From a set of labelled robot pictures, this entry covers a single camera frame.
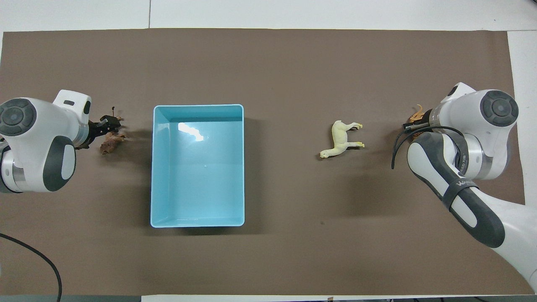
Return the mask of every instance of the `black cord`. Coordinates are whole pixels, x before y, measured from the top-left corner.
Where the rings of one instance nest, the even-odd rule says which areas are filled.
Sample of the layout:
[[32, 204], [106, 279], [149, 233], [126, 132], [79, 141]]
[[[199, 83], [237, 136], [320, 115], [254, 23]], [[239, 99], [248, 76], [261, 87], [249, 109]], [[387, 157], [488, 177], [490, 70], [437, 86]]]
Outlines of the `black cord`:
[[5, 238], [9, 241], [12, 241], [20, 246], [23, 246], [27, 249], [29, 249], [30, 251], [36, 253], [39, 257], [43, 258], [43, 260], [45, 260], [48, 265], [50, 265], [50, 267], [52, 268], [52, 270], [54, 271], [54, 274], [56, 274], [56, 279], [58, 280], [58, 298], [56, 299], [56, 302], [60, 302], [61, 298], [62, 298], [62, 279], [60, 278], [60, 272], [58, 271], [58, 269], [56, 268], [56, 266], [54, 265], [54, 263], [47, 257], [45, 256], [42, 252], [36, 250], [35, 248], [25, 244], [24, 242], [18, 240], [18, 239], [15, 239], [11, 236], [7, 236], [5, 234], [2, 234], [0, 233], [0, 237], [2, 238]]
[[451, 130], [451, 131], [454, 131], [454, 132], [457, 132], [459, 135], [461, 135], [462, 137], [464, 137], [464, 134], [462, 134], [462, 132], [460, 132], [459, 130], [455, 129], [455, 128], [451, 128], [451, 127], [447, 127], [447, 126], [428, 126], [428, 127], [423, 127], [423, 128], [420, 128], [420, 129], [416, 129], [412, 132], [410, 132], [407, 137], [404, 138], [404, 140], [402, 140], [399, 145], [397, 144], [397, 142], [399, 141], [399, 138], [401, 137], [401, 135], [403, 135], [404, 133], [406, 133], [407, 131], [406, 130], [403, 130], [401, 133], [399, 133], [399, 135], [397, 136], [397, 138], [395, 139], [395, 143], [394, 143], [394, 150], [391, 154], [391, 169], [393, 170], [393, 168], [395, 167], [395, 155], [397, 155], [397, 151], [399, 151], [399, 148], [403, 145], [403, 143], [409, 138], [411, 137], [412, 135], [418, 133], [418, 132], [425, 132], [427, 130], [432, 130], [432, 129], [448, 129], [448, 130]]

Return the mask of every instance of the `rectangular container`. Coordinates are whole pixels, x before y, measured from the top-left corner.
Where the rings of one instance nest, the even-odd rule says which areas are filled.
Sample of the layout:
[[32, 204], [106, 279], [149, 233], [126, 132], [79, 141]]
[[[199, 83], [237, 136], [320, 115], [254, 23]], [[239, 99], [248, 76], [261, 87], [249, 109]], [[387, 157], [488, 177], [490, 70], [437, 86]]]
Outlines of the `rectangular container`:
[[242, 105], [162, 105], [153, 110], [153, 227], [244, 224]]

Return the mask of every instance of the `brown table surface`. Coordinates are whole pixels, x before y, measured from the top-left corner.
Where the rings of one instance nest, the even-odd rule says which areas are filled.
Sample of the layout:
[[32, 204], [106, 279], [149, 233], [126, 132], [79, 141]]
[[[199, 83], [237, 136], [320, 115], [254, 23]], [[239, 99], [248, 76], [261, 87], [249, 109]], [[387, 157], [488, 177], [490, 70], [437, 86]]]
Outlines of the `brown table surface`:
[[[452, 85], [513, 94], [505, 32], [119, 30], [5, 33], [0, 99], [60, 89], [115, 106], [132, 141], [96, 140], [55, 193], [1, 195], [0, 231], [52, 259], [65, 294], [525, 294], [391, 147], [416, 104]], [[240, 103], [246, 223], [149, 225], [158, 104]], [[320, 160], [335, 120], [366, 148]], [[516, 132], [488, 194], [524, 202]], [[0, 294], [56, 291], [45, 262], [0, 241]]]

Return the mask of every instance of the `plastic animal figurine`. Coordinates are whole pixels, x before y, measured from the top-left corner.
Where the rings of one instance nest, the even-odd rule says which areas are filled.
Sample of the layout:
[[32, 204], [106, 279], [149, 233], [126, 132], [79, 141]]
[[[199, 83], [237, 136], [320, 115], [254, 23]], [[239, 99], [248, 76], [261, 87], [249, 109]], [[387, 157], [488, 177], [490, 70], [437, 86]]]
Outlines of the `plastic animal figurine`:
[[340, 120], [332, 125], [332, 138], [334, 140], [334, 147], [332, 149], [323, 150], [320, 152], [322, 159], [326, 159], [329, 156], [336, 156], [347, 150], [348, 147], [365, 147], [362, 142], [347, 142], [347, 131], [356, 128], [362, 128], [359, 123], [344, 124]]

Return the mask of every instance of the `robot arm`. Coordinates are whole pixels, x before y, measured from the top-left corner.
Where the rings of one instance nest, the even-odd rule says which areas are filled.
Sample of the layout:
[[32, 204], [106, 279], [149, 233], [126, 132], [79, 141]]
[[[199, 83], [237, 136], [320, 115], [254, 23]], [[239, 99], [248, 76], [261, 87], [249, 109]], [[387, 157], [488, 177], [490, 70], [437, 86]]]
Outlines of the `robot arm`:
[[121, 126], [109, 116], [92, 123], [90, 106], [89, 96], [69, 90], [61, 90], [52, 103], [16, 98], [0, 105], [5, 139], [0, 143], [0, 192], [62, 188], [75, 171], [75, 149], [87, 148], [96, 136]]
[[[432, 110], [429, 120], [421, 123], [457, 128], [464, 133], [463, 138], [450, 131], [423, 133], [408, 149], [408, 165], [470, 235], [506, 259], [537, 291], [537, 210], [489, 196], [472, 181], [495, 178], [503, 172], [507, 135], [518, 108], [501, 91], [472, 92], [462, 83], [458, 86], [465, 92], [446, 100], [448, 96]], [[497, 116], [487, 116], [484, 106], [504, 115], [493, 123]]]

